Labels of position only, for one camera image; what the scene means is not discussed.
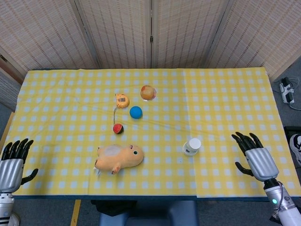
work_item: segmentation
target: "small red ball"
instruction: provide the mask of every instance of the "small red ball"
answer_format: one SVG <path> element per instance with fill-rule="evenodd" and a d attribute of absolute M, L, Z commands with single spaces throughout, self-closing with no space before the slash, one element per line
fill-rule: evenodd
<path fill-rule="evenodd" d="M 121 124 L 115 124 L 115 125 L 113 126 L 113 131 L 114 131 L 114 133 L 116 133 L 116 134 L 122 133 L 122 132 L 123 132 L 123 126 L 122 126 Z"/>

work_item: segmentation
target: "cup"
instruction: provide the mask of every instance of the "cup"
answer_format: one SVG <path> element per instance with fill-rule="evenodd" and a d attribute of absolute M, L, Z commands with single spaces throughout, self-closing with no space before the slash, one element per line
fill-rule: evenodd
<path fill-rule="evenodd" d="M 192 138 L 183 145 L 183 153 L 185 155 L 193 156 L 199 151 L 201 145 L 202 143 L 199 139 Z"/>

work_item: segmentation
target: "table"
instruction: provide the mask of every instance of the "table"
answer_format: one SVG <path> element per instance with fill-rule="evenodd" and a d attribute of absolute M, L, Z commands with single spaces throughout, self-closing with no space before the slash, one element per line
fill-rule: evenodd
<path fill-rule="evenodd" d="M 143 85 L 157 90 L 140 97 Z M 130 98 L 118 109 L 112 131 L 115 93 Z M 143 118 L 129 109 L 138 105 Z M 34 140 L 24 173 L 36 178 L 16 195 L 196 195 L 265 196 L 262 183 L 240 173 L 246 160 L 230 135 L 255 133 L 270 151 L 278 179 L 292 196 L 301 189 L 264 68 L 114 69 L 29 71 L 18 96 L 6 143 Z M 182 153 L 191 137 L 202 141 L 193 157 Z M 136 144 L 145 158 L 117 175 L 93 170 L 97 147 Z"/>

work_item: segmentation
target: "plush toy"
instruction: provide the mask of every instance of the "plush toy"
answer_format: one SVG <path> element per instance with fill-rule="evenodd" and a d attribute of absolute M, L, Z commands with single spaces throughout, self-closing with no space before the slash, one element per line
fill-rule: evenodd
<path fill-rule="evenodd" d="M 121 168 L 139 165 L 144 157 L 142 149 L 135 145 L 99 147 L 97 153 L 95 168 L 100 171 L 112 171 L 112 174 L 118 173 Z"/>

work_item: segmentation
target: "robotic arm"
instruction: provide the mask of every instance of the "robotic arm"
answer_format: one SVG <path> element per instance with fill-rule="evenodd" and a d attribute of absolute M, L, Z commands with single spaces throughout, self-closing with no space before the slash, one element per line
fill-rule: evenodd
<path fill-rule="evenodd" d="M 266 148 L 263 147 L 259 138 L 250 133 L 251 138 L 239 132 L 232 137 L 238 143 L 251 169 L 245 169 L 239 162 L 235 165 L 244 174 L 254 176 L 264 182 L 264 191 L 268 199 L 274 205 L 272 217 L 280 220 L 283 226 L 298 226 L 301 222 L 301 214 L 292 201 L 284 185 L 276 180 L 279 170 Z"/>
<path fill-rule="evenodd" d="M 24 164 L 33 140 L 27 142 L 16 141 L 9 143 L 3 150 L 0 161 L 0 225 L 7 226 L 14 205 L 13 192 L 37 175 L 38 169 L 34 169 L 31 175 L 22 178 Z"/>

